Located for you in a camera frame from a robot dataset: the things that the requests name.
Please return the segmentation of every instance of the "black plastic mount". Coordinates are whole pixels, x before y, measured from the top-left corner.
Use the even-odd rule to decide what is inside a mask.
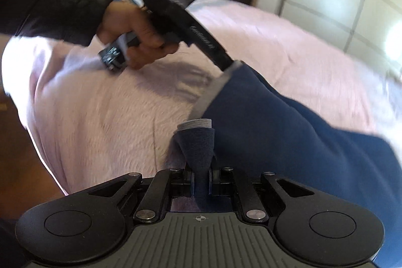
[[[117,251],[138,226],[162,222],[172,199],[191,197],[194,183],[189,167],[153,178],[130,173],[32,208],[17,223],[17,239],[45,265],[94,262]],[[264,227],[284,253],[308,265],[362,265],[383,242],[383,225],[368,210],[273,173],[252,182],[213,160],[209,196],[230,197],[240,222]]]

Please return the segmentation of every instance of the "finger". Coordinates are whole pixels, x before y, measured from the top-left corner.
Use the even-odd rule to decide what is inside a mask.
[[[131,16],[131,28],[146,46],[159,48],[164,43],[162,36],[156,32],[147,14],[139,8],[136,9],[136,14]]]
[[[146,46],[139,46],[129,48],[127,56],[129,57],[129,66],[134,69],[140,69],[147,64],[165,57],[165,54],[162,53],[160,48],[150,49]]]
[[[115,41],[119,36],[116,36],[115,34],[103,29],[103,27],[100,27],[97,32],[98,39],[101,43],[104,45],[107,45],[113,41]]]
[[[131,47],[127,50],[127,64],[132,69],[139,70],[149,62],[149,58],[138,48]]]
[[[166,55],[174,54],[178,50],[179,44],[166,44],[163,46],[163,51]]]

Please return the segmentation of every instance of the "crosshair marking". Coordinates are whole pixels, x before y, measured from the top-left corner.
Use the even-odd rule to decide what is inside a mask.
[[[203,215],[199,215],[195,218],[196,220],[198,220],[200,223],[203,222],[204,220],[208,219],[207,217],[203,216]]]

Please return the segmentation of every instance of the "round pad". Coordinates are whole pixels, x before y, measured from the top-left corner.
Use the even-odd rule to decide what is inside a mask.
[[[45,221],[45,228],[57,236],[75,236],[91,227],[92,219],[86,213],[75,210],[56,212]]]
[[[125,235],[125,219],[110,199],[77,193],[33,207],[17,222],[18,242],[51,265],[96,260]]]
[[[317,234],[330,239],[341,239],[356,229],[353,218],[340,212],[325,211],[310,219],[310,227]]]

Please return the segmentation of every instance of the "black jacket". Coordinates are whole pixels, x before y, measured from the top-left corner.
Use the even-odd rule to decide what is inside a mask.
[[[112,0],[0,0],[0,33],[88,46]]]

